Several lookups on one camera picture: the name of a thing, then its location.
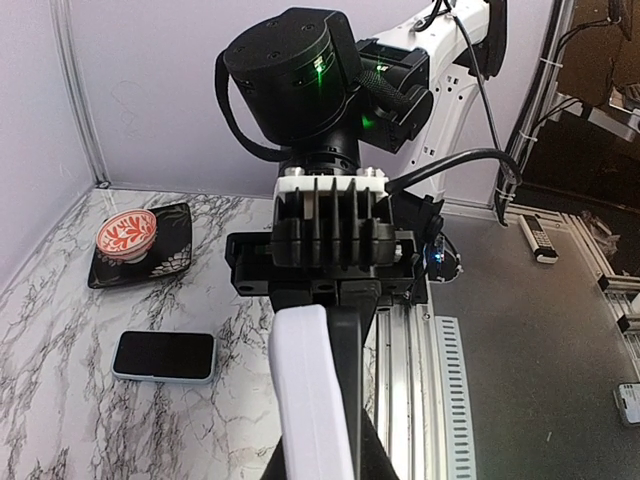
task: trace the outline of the black strap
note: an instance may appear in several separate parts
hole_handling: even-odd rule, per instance
[[[393,110],[404,115],[412,106],[411,99],[379,73],[362,70],[356,77],[356,82],[362,85],[385,110]]]
[[[290,160],[291,153],[289,150],[275,150],[273,148],[258,145],[253,140],[247,138],[247,136],[240,130],[229,103],[229,70],[227,70],[227,66],[224,64],[224,52],[225,51],[223,50],[216,59],[215,87],[218,105],[220,105],[220,110],[222,110],[222,115],[227,121],[227,125],[229,125],[231,133],[233,133],[236,140],[238,140],[240,145],[242,145],[249,153],[262,160],[278,163]]]

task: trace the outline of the small white device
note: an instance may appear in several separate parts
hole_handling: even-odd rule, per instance
[[[547,232],[544,231],[542,225],[533,215],[520,215],[518,219],[527,242],[533,251],[533,255],[540,263],[553,265],[558,261],[558,253],[551,244]]]
[[[627,427],[640,426],[640,383],[622,383],[613,391],[622,423]]]
[[[127,331],[116,346],[116,378],[204,384],[213,380],[217,341],[209,333]]]
[[[280,407],[290,480],[353,480],[349,435],[320,305],[283,308],[269,336],[271,378]]]

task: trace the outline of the cable tie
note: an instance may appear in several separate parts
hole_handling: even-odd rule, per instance
[[[513,202],[516,199],[515,193],[507,193],[504,190],[500,190],[498,187],[496,187],[496,192],[500,194],[500,200],[508,200],[510,202]]]
[[[537,142],[538,141],[538,137],[530,137],[529,135],[525,135],[525,133],[522,130],[520,130],[518,133],[525,140],[530,140],[532,142]]]
[[[552,65],[552,66],[554,66],[554,67],[556,67],[556,68],[562,68],[562,67],[564,67],[564,65],[562,65],[561,63],[554,62],[554,61],[552,61],[552,60],[549,60],[548,58],[542,58],[542,57],[540,57],[540,61],[541,61],[541,62],[544,62],[544,63],[548,63],[549,65]]]

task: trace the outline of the white wall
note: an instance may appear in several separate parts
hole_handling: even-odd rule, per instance
[[[49,3],[2,2],[0,292],[91,185],[65,91]]]
[[[491,82],[505,142],[532,76],[551,1],[536,0],[535,12],[529,1],[509,4],[508,59],[500,78]],[[392,28],[429,1],[302,4],[344,11],[356,38],[366,38]],[[252,158],[231,136],[213,96],[212,68],[217,54],[239,33],[290,5],[288,0],[72,0],[79,59],[116,185],[271,195],[275,169]],[[245,130],[258,137],[244,104],[234,104]],[[486,121],[477,107],[461,147],[489,145]],[[398,172],[402,162],[363,149],[363,163],[389,173]],[[448,193],[486,202],[495,169],[492,164],[461,167],[451,178]]]

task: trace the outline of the white plastic part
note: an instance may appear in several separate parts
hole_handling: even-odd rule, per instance
[[[476,452],[467,371],[458,319],[436,317],[445,405],[447,479],[475,480]]]
[[[633,313],[640,313],[640,295],[636,295],[636,298],[631,302],[631,311],[633,311]]]
[[[356,181],[356,190],[364,192],[367,188],[371,193],[376,194],[376,198],[387,196],[384,190],[385,184],[389,179],[384,176],[365,177],[352,175],[300,175],[290,177],[279,177],[276,182],[274,191],[274,199],[278,196],[284,196],[285,193],[295,192],[313,192],[316,188],[320,192],[330,192],[333,188],[333,181],[336,181],[336,188],[339,192],[345,192],[351,185],[353,180]]]
[[[430,57],[429,88],[436,85],[456,58],[467,50],[467,43],[452,15],[439,16],[424,32],[413,31],[416,21],[431,14],[434,4],[399,26],[374,36],[381,45],[426,50]],[[471,43],[475,45],[484,40],[489,30],[489,3],[484,0],[458,0],[453,11],[467,30]]]
[[[342,394],[323,307],[276,313],[269,364],[289,480],[353,480]]]
[[[433,112],[429,121],[411,144],[408,163],[400,175],[433,163],[454,152],[462,126],[479,89],[468,69],[453,62],[467,44],[452,15],[441,15],[424,32],[414,32],[415,22],[428,16],[429,6],[394,29],[375,36],[378,43],[404,50],[421,48],[429,53],[429,89],[434,94]],[[477,44],[489,28],[490,6],[485,1],[458,0],[453,9],[471,42]],[[408,189],[420,197],[431,195],[440,201],[445,193],[445,173],[435,175]]]
[[[409,162],[400,175],[433,163],[454,153],[467,114],[479,93],[478,83],[468,69],[451,65],[432,87],[433,112],[429,121],[411,144]],[[444,198],[445,175],[439,173],[407,190],[419,197],[431,195],[434,201]]]

